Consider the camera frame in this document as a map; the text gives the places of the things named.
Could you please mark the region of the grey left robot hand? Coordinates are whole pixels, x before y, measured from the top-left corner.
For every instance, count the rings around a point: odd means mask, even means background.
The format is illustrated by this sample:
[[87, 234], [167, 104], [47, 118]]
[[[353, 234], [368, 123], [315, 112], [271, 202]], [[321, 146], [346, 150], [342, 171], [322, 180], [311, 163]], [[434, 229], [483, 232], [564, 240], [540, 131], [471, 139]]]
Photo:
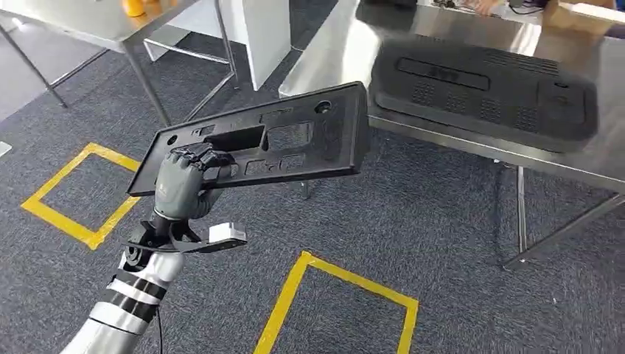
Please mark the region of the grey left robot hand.
[[205, 217], [223, 190], [205, 189], [203, 175], [213, 167], [224, 167], [219, 176], [229, 178], [232, 163], [234, 158], [230, 153], [214, 149], [209, 142], [173, 148], [159, 168], [154, 212], [170, 220]]

